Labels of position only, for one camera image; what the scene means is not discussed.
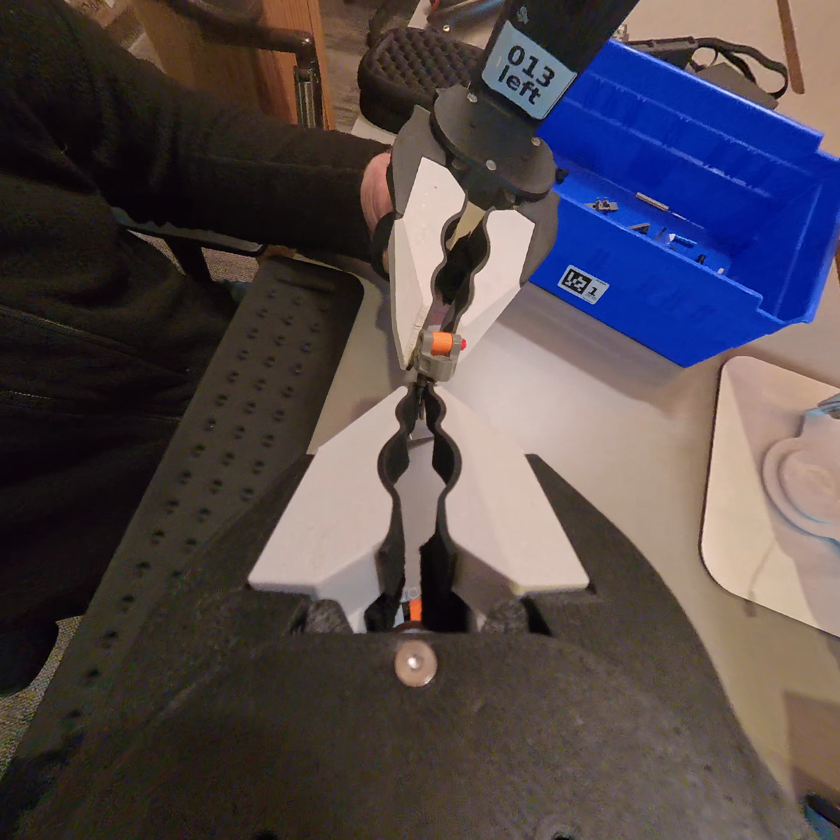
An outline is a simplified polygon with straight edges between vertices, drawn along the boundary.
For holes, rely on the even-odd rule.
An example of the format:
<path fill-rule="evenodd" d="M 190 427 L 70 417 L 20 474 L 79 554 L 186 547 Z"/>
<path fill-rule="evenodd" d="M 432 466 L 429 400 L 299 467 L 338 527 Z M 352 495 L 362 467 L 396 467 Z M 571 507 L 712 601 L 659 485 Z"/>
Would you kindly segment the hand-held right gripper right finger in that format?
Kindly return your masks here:
<path fill-rule="evenodd" d="M 429 386 L 423 403 L 444 488 L 421 548 L 422 617 L 584 591 L 590 577 L 519 445 L 445 388 Z"/>

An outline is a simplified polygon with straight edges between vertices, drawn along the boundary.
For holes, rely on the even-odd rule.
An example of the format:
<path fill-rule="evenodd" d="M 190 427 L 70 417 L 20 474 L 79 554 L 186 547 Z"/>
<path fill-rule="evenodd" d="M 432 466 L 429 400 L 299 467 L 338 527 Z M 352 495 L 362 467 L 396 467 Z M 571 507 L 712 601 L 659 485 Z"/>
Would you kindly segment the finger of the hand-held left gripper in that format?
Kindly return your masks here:
<path fill-rule="evenodd" d="M 516 209 L 493 209 L 484 217 L 477 233 L 485 252 L 458 293 L 452 333 L 482 338 L 516 297 L 534 229 Z"/>
<path fill-rule="evenodd" d="M 419 335 L 433 306 L 434 282 L 446 258 L 447 231 L 466 205 L 466 193 L 449 169 L 421 158 L 388 248 L 392 333 L 404 370 L 413 366 Z"/>

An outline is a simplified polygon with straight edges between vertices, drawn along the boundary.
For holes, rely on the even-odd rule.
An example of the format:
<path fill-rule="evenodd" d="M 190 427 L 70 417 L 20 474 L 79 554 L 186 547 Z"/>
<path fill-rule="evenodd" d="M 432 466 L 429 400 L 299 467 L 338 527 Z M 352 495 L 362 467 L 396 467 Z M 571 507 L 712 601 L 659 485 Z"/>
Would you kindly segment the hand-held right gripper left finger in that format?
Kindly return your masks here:
<path fill-rule="evenodd" d="M 357 632 L 390 632 L 405 584 L 395 484 L 408 467 L 417 386 L 404 385 L 320 446 L 248 584 L 337 602 Z"/>

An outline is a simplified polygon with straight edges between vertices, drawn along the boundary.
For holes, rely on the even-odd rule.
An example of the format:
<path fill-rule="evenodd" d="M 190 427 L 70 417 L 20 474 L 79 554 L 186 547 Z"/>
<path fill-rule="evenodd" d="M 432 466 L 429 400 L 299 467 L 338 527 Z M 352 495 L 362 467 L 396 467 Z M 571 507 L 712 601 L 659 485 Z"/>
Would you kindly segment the dark grey connector piece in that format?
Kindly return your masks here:
<path fill-rule="evenodd" d="M 449 357 L 432 357 L 428 351 L 431 344 L 432 332 L 434 331 L 439 330 L 426 329 L 418 337 L 414 355 L 414 366 L 419 374 L 428 376 L 429 379 L 434 382 L 448 382 L 455 374 L 455 369 L 461 353 L 459 353 L 456 347 L 453 347 Z M 456 333 L 452 334 L 454 335 L 455 341 L 457 341 L 458 338 L 462 338 Z"/>

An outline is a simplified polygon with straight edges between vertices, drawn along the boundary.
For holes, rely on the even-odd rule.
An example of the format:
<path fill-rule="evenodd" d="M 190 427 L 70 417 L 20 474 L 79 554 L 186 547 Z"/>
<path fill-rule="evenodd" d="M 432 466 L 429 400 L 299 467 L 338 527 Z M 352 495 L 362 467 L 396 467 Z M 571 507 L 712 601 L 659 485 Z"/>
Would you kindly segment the person's left forearm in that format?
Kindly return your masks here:
<path fill-rule="evenodd" d="M 366 165 L 391 149 L 184 87 L 64 2 L 2 2 L 2 137 L 136 221 L 371 259 Z"/>

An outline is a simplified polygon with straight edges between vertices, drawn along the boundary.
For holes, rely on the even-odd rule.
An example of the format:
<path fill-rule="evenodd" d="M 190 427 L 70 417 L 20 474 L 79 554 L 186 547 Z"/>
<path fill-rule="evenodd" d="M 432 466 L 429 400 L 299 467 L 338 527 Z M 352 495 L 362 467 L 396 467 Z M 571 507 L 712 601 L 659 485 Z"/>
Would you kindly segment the person's left hand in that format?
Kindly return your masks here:
<path fill-rule="evenodd" d="M 381 220 L 392 213 L 393 201 L 387 180 L 392 151 L 376 155 L 365 167 L 360 186 L 360 204 L 369 234 L 373 237 Z"/>

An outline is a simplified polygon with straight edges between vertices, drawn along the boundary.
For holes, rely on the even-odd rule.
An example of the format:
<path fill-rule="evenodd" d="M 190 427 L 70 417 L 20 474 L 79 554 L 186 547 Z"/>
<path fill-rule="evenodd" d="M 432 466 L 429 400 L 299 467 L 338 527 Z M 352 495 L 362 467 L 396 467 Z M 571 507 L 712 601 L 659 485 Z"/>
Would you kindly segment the black perforated board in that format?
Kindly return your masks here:
<path fill-rule="evenodd" d="M 264 602 L 245 583 L 272 509 L 294 487 L 364 299 L 362 280 L 269 259 L 171 439 L 87 614 L 5 767 L 52 781 L 79 752 L 144 729 L 255 644 L 282 634 L 299 596 Z"/>

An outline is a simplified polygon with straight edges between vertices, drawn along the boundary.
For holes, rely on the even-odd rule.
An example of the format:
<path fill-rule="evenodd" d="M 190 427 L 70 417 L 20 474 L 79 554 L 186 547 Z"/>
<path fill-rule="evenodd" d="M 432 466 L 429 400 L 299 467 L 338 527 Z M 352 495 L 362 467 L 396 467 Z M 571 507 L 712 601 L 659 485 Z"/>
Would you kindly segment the blue plastic bin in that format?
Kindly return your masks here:
<path fill-rule="evenodd" d="M 535 286 L 683 367 L 814 320 L 839 208 L 838 159 L 819 132 L 612 40 L 540 134 L 565 177 Z M 581 206 L 631 190 L 708 231 L 731 271 Z"/>

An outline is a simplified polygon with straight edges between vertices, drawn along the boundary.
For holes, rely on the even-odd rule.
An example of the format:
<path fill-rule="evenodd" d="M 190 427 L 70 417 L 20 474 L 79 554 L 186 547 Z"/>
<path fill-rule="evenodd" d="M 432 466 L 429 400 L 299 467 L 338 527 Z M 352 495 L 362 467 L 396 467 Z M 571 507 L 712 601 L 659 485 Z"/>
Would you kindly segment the scattered small grey parts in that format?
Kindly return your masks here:
<path fill-rule="evenodd" d="M 725 253 L 708 231 L 657 196 L 641 192 L 668 204 L 669 212 L 661 212 L 638 201 L 636 192 L 641 191 L 596 193 L 586 196 L 581 206 L 616 230 L 682 256 L 713 273 L 727 275 L 731 271 L 733 257 Z"/>

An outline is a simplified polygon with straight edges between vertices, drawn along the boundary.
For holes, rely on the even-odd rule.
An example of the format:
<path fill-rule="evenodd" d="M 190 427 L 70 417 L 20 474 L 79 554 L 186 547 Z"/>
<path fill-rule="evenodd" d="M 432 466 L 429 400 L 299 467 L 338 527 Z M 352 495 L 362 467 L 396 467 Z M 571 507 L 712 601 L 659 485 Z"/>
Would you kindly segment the wooden pillar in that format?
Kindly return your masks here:
<path fill-rule="evenodd" d="M 77 2 L 77 7 L 115 39 L 124 42 L 128 38 L 117 34 L 118 21 L 124 14 L 132 15 L 147 35 L 164 72 L 188 88 L 210 92 L 229 103 L 257 108 L 283 122 L 298 123 L 291 75 L 293 56 L 207 43 L 195 23 L 175 14 L 165 2 Z M 257 2 L 265 3 L 272 25 L 300 28 L 314 34 L 322 85 L 323 127 L 333 129 L 335 120 L 320 3 Z"/>

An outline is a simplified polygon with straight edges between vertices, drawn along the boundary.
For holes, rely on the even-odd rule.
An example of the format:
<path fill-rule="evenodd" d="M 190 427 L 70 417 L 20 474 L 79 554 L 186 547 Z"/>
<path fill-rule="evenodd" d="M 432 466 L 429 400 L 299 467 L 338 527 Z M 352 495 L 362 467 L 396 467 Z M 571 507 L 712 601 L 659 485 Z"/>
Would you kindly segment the dark flat strip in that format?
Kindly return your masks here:
<path fill-rule="evenodd" d="M 789 71 L 790 87 L 797 95 L 805 94 L 805 83 L 802 71 L 802 60 L 797 45 L 795 22 L 793 19 L 791 2 L 776 1 L 780 20 L 780 33 L 784 48 L 784 55 Z"/>

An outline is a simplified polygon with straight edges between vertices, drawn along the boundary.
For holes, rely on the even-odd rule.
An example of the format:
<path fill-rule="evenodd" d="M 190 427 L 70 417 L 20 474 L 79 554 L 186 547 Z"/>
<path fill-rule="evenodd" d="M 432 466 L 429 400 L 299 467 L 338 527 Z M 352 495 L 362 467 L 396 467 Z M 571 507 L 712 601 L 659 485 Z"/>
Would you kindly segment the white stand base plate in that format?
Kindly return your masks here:
<path fill-rule="evenodd" d="M 730 594 L 839 636 L 837 385 L 749 356 L 723 365 L 700 556 Z"/>

